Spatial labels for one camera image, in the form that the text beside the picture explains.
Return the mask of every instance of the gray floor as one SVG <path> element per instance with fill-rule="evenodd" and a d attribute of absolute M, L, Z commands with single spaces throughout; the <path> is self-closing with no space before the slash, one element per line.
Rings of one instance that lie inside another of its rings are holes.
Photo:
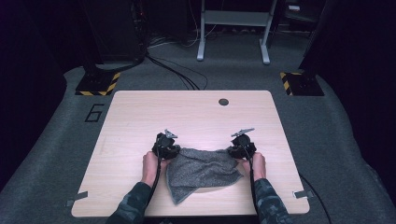
<path fill-rule="evenodd" d="M 307 39 L 278 34 L 263 65 L 257 35 L 218 36 L 206 43 L 205 60 L 196 61 L 198 43 L 150 48 L 165 58 L 207 76 L 207 90 L 267 90 L 273 94 L 291 152 L 301 174 L 313 185 L 333 223 L 396 223 L 395 207 L 375 172 L 361 158 L 349 120 L 332 89 L 318 77 L 324 97 L 291 97 L 280 72 L 298 72 Z M 199 87 L 205 79 L 167 63 Z M 0 194 L 0 223 L 105 223 L 105 218 L 75 218 L 64 202 L 77 192 L 99 135 L 110 96 L 76 96 L 82 68 L 67 72 L 67 91 L 46 130 Z M 122 72 L 115 91 L 186 90 L 180 79 L 149 60 Z M 103 110 L 98 122 L 84 122 L 92 105 Z M 295 223 L 328 223 L 318 198 Z M 172 223 L 250 223 L 248 217 L 173 218 Z M 159 219 L 147 219 L 159 223 Z"/>

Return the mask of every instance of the black cable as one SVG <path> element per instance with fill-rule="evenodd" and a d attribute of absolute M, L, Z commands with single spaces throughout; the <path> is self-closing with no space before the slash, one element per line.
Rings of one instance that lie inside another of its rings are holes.
<path fill-rule="evenodd" d="M 250 158 L 248 155 L 248 151 L 244 148 L 245 152 L 247 153 L 247 160 L 250 165 L 250 190 L 251 190 L 251 197 L 253 199 L 254 209 L 256 210 L 257 215 L 259 214 L 259 209 L 257 208 L 257 201 L 256 201 L 256 190 L 254 189 L 254 175 L 253 175 L 253 159 Z"/>
<path fill-rule="evenodd" d="M 332 219 L 330 218 L 329 212 L 326 209 L 326 206 L 324 205 L 323 201 L 320 199 L 320 196 L 318 195 L 317 191 L 314 189 L 314 187 L 312 187 L 312 185 L 309 183 L 309 181 L 302 175 L 300 174 L 300 172 L 298 173 L 298 175 L 300 176 L 301 179 L 303 179 L 305 181 L 305 183 L 309 186 L 309 188 L 311 188 L 315 195 L 318 197 L 320 204 L 323 207 L 324 212 L 326 213 L 326 217 L 329 220 L 329 223 L 332 224 Z"/>
<path fill-rule="evenodd" d="M 158 180 L 160 179 L 160 173 L 161 173 L 161 155 L 160 155 L 160 151 L 158 150 L 158 140 L 157 140 L 156 146 L 157 146 L 157 157 L 158 157 L 157 174 L 155 175 L 155 180 L 152 185 L 151 192 L 149 193 L 149 196 L 148 196 L 148 204 L 147 205 L 149 205 L 152 195 L 154 194 L 154 190 L 157 188 Z"/>
<path fill-rule="evenodd" d="M 163 59 L 163 58 L 158 58 L 158 57 L 154 57 L 154 56 L 150 56 L 150 57 L 151 57 L 151 58 L 154 58 L 154 59 L 166 61 L 166 62 L 168 62 L 168 63 L 172 63 L 172 64 L 174 64 L 174 65 L 177 65 L 177 66 L 179 66 L 179 67 L 182 67 L 182 68 L 184 68 L 184 69 L 187 69 L 187 70 L 189 70 L 189 71 L 191 71 L 191 72 L 193 72 L 193 73 L 196 73 L 196 74 L 200 75 L 201 77 L 203 77 L 203 78 L 205 79 L 205 86 L 203 87 L 203 90 L 206 89 L 208 80 L 207 80 L 207 76 L 205 76 L 204 74 L 199 73 L 199 72 L 197 72 L 197 71 L 194 71 L 194 70 L 192 70 L 192 69 L 190 69 L 190 68 L 188 68 L 188 67 L 186 67 L 186 66 L 180 65 L 180 64 L 178 64 L 178 63 L 174 63 L 174 62 L 172 62 L 172 61 Z"/>
<path fill-rule="evenodd" d="M 192 87 L 192 89 L 193 90 L 200 90 L 200 88 L 189 78 L 189 77 L 186 77 L 186 76 L 184 76 L 183 74 L 181 74 L 181 73 L 179 73 L 178 71 L 176 71 L 175 69 L 173 69 L 173 68 L 171 68 L 171 67 L 169 67 L 169 66 L 167 66 L 167 65 L 165 65 L 165 64 L 163 64 L 163 63 L 161 63 L 161 62 L 159 62 L 159 61 L 157 61 L 157 60 L 155 60 L 154 58 L 152 58 L 152 57 L 150 57 L 148 54 L 146 55 L 146 57 L 149 59 L 149 60 L 151 60 L 153 63 L 155 63 L 155 64 L 157 64 L 157 65 L 159 65 L 160 67 L 163 67 L 163 68 L 165 68 L 165 69 L 167 69 L 167 70 L 169 70 L 169 71 L 171 71 L 171 72 L 173 72 L 173 73 L 175 73 L 176 75 L 178 75 L 179 77 L 181 77 L 181 78 L 183 78 L 184 80 L 186 80 L 189 84 L 190 84 L 190 86 Z"/>
<path fill-rule="evenodd" d="M 111 50 L 107 47 L 105 41 L 103 40 L 103 38 L 98 34 L 98 32 L 96 31 L 92 20 L 90 18 L 90 16 L 88 15 L 87 9 L 86 9 L 86 5 L 84 4 L 84 2 L 82 1 L 80 3 L 80 6 L 82 7 L 84 14 L 87 18 L 87 21 L 89 23 L 89 25 L 91 26 L 92 29 L 92 34 L 100 41 L 100 43 L 102 44 L 102 46 L 104 47 L 104 49 L 107 51 L 107 53 L 109 53 L 111 55 L 111 57 L 113 58 L 114 61 L 116 61 L 116 58 L 114 57 L 114 54 L 111 52 Z M 147 41 L 147 36 L 148 36 L 148 31 L 146 30 L 146 32 L 143 32 L 142 29 L 140 29 L 139 31 L 136 30 L 136 35 L 138 35 L 138 40 L 141 42 L 142 46 L 142 52 L 140 55 L 137 55 L 137 59 L 133 61 L 132 64 L 126 65 L 126 66 L 122 66 L 122 67 L 118 67 L 118 68 L 114 68 L 114 69 L 100 69 L 106 72 L 114 72 L 114 73 L 118 73 L 118 72 L 122 72 L 128 69 L 131 69 L 139 64 L 141 64 L 143 62 L 144 59 L 144 55 L 147 52 L 147 46 L 148 46 L 148 41 Z"/>
<path fill-rule="evenodd" d="M 154 64 L 159 65 L 160 67 L 163 67 L 163 64 L 158 63 L 155 60 L 152 60 L 151 58 L 148 57 L 149 60 L 151 60 Z M 180 78 L 181 82 L 184 84 L 184 86 L 186 87 L 187 90 L 189 90 L 189 87 L 186 85 L 186 83 L 184 82 L 183 78 L 181 76 L 177 76 L 178 78 Z"/>
<path fill-rule="evenodd" d="M 149 44 L 148 44 L 148 46 L 149 47 L 152 47 L 153 45 L 155 46 L 155 45 L 160 45 L 160 44 L 163 44 L 163 43 L 165 43 L 165 41 L 168 41 L 168 38 L 167 37 L 164 37 L 164 36 L 161 36 L 161 37 L 157 37 L 157 38 L 151 38 L 150 39 L 150 41 L 149 41 Z"/>

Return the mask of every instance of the black curtain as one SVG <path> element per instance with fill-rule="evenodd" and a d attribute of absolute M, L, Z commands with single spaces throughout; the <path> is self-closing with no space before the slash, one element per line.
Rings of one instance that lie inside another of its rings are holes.
<path fill-rule="evenodd" d="M 300 67 L 334 89 L 363 158 L 396 203 L 396 52 L 392 1 L 328 0 Z"/>
<path fill-rule="evenodd" d="M 80 43 L 95 63 L 103 63 L 86 12 L 78 0 L 22 0 L 37 31 L 65 73 L 81 66 Z M 78 30 L 79 42 L 73 34 Z"/>
<path fill-rule="evenodd" d="M 0 21 L 2 189 L 62 101 L 66 81 L 55 49 L 21 0 L 1 1 Z"/>

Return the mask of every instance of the finger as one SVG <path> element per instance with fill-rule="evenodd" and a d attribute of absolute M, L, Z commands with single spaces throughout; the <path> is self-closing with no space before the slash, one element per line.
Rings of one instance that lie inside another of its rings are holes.
<path fill-rule="evenodd" d="M 254 157 L 263 157 L 263 158 L 265 158 L 260 152 L 255 152 L 254 155 L 253 155 L 253 158 Z"/>
<path fill-rule="evenodd" d="M 148 151 L 148 153 L 146 153 L 147 156 L 155 156 L 154 152 L 152 151 Z"/>
<path fill-rule="evenodd" d="M 169 163 L 171 163 L 171 160 L 162 160 L 161 161 L 161 167 L 165 168 Z"/>
<path fill-rule="evenodd" d="M 242 163 L 242 165 L 245 168 L 245 170 L 249 170 L 250 169 L 250 164 L 248 162 L 244 162 L 244 163 Z"/>
<path fill-rule="evenodd" d="M 238 163 L 244 162 L 244 159 L 235 159 Z"/>

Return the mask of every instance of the metal bracket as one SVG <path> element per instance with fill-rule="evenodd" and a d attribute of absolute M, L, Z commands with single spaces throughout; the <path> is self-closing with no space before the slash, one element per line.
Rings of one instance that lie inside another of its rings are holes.
<path fill-rule="evenodd" d="M 302 191 L 298 191 L 298 192 L 293 192 L 293 196 L 296 199 L 300 199 L 300 198 L 309 199 L 309 198 L 315 197 L 314 193 L 311 190 L 309 190 L 309 191 L 302 190 Z"/>
<path fill-rule="evenodd" d="M 169 132 L 167 129 L 165 129 L 165 135 L 167 138 L 177 138 L 177 135 Z"/>
<path fill-rule="evenodd" d="M 244 134 L 244 133 L 251 132 L 251 131 L 253 131 L 253 130 L 254 130 L 254 128 L 251 128 L 251 129 L 241 129 L 241 131 L 239 131 L 239 132 L 237 132 L 237 133 L 231 134 L 231 137 L 237 137 L 237 136 L 240 136 L 240 135 L 242 135 L 242 134 Z"/>
<path fill-rule="evenodd" d="M 76 194 L 73 199 L 69 199 L 64 203 L 65 207 L 71 207 L 73 206 L 74 202 L 83 198 L 87 198 L 88 197 L 88 191 L 84 191 L 81 193 Z"/>

